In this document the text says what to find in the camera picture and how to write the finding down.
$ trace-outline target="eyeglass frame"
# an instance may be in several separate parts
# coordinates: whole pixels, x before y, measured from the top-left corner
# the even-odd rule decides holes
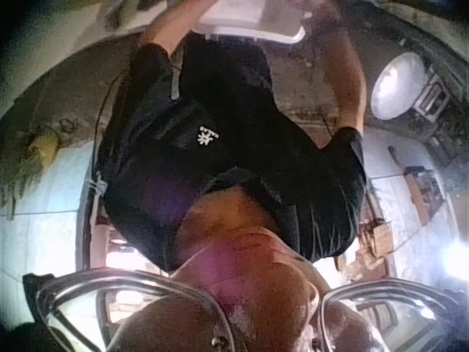
[[[108,286],[109,282],[112,280],[120,280],[119,285],[116,283],[115,287]],[[114,268],[89,269],[57,278],[50,274],[46,276],[36,276],[34,274],[23,276],[26,300],[34,320],[45,324],[49,332],[52,333],[54,338],[65,351],[69,351],[70,349],[51,330],[51,327],[46,320],[48,315],[53,315],[89,350],[100,352],[100,349],[93,342],[89,341],[89,339],[86,338],[79,330],[77,330],[77,328],[68,321],[58,308],[66,301],[70,301],[84,293],[99,290],[99,288],[105,287],[108,289],[122,289],[125,287],[122,286],[125,282],[132,284],[128,286],[129,289],[137,287],[138,289],[147,289],[149,292],[154,293],[155,288],[160,288],[169,292],[181,294],[198,301],[199,303],[204,303],[210,310],[215,309],[224,325],[225,331],[228,334],[228,351],[247,351],[243,342],[240,341],[240,339],[235,339],[233,326],[229,322],[221,306],[209,293],[184,283],[174,281],[171,278],[145,271],[126,271]],[[86,290],[79,290],[80,287],[84,287]],[[75,295],[73,297],[69,297],[68,295],[71,293],[75,293]],[[334,301],[351,299],[353,296],[362,296],[364,293],[374,293],[375,298],[381,299],[389,299],[391,295],[395,296],[394,298],[401,297],[400,300],[405,301],[406,304],[414,303],[414,305],[423,304],[426,307],[432,306],[432,310],[435,311],[435,314],[447,320],[449,325],[453,325],[450,321],[452,316],[451,313],[458,310],[458,303],[452,297],[444,293],[440,293],[432,287],[403,279],[381,279],[377,281],[359,282],[341,286],[326,293],[319,299],[319,303],[317,305],[317,309],[319,310],[319,314],[317,315],[317,328],[320,331],[319,343],[325,351],[332,351],[332,342],[326,334],[326,304]]]

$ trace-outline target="short sleeve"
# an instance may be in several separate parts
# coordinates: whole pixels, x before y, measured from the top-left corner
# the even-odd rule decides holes
[[[171,80],[168,54],[159,45],[145,45],[134,53],[100,145],[98,165],[102,171],[118,169],[119,158],[154,122],[154,116],[171,105]]]
[[[350,127],[336,132],[322,152],[332,166],[344,193],[347,216],[352,233],[332,255],[343,253],[355,239],[360,223],[361,207],[366,191],[366,174],[363,167],[362,137]]]

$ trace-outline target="eyeglasses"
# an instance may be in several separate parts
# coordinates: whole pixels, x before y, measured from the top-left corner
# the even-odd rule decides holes
[[[125,331],[122,324],[128,338],[132,330],[136,338],[149,331],[152,344],[165,351],[247,351],[244,336],[210,294],[164,276],[99,268],[59,278],[28,274],[23,283],[34,319],[65,351],[119,351],[122,336],[115,336]],[[302,352],[429,351],[454,336],[460,310],[452,297],[415,282],[347,285],[320,300]],[[149,318],[143,325],[135,319],[142,314]],[[185,320],[188,315],[195,321]]]

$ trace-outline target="wire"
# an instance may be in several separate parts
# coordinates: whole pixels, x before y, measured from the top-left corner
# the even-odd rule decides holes
[[[111,83],[109,84],[109,88],[106,92],[106,95],[104,96],[104,99],[103,99],[103,102],[101,103],[101,107],[100,107],[100,110],[96,116],[96,123],[95,123],[95,136],[94,136],[94,139],[93,139],[93,152],[92,152],[92,155],[91,155],[91,178],[93,179],[94,176],[95,176],[95,162],[96,162],[96,149],[97,149],[97,129],[99,128],[99,125],[100,125],[100,121],[101,121],[101,117],[103,115],[103,111],[104,111],[104,108],[106,106],[106,103],[108,101],[108,98],[109,98],[109,95],[111,94],[111,90],[112,88],[114,87],[115,83],[117,82],[117,80],[120,78],[120,76],[122,75],[122,73],[124,72],[124,70],[122,70],[121,72],[119,72],[119,74],[111,81]]]
[[[316,59],[317,59],[316,50],[314,48],[312,50],[313,50],[312,51],[312,60],[310,61],[309,74],[308,74],[308,80],[309,80],[310,85],[314,84],[313,75],[315,74]],[[317,97],[317,92],[316,92],[315,89],[313,89],[313,92],[314,92],[313,93],[314,105],[316,106],[317,113],[321,116],[321,119],[324,122],[325,127],[328,129],[329,136],[332,137],[333,133],[330,130],[330,127],[329,127],[329,124],[328,124],[327,120],[325,119],[324,111],[322,110],[321,106],[318,106],[319,98]]]

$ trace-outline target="skin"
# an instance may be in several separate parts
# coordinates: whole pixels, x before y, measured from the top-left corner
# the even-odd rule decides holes
[[[139,44],[161,45],[171,55],[215,2],[183,0],[154,21]],[[318,18],[321,14],[341,19],[331,2],[296,3],[306,4]],[[363,133],[365,81],[348,33],[329,34],[322,44],[326,75],[341,115],[338,127]],[[311,331],[312,321],[315,326],[319,298],[330,288],[310,263],[280,240],[277,230],[269,213],[240,186],[205,195],[189,210],[175,237],[173,255],[181,267],[172,278],[210,293],[248,351],[307,351],[311,335],[306,331]],[[344,321],[351,322],[359,350],[365,351],[373,341],[370,327],[344,310],[337,307],[331,314],[336,331]],[[187,351],[190,346],[190,351],[210,351],[214,319],[192,302],[163,298],[129,318],[109,350]],[[347,350],[346,342],[341,346]]]

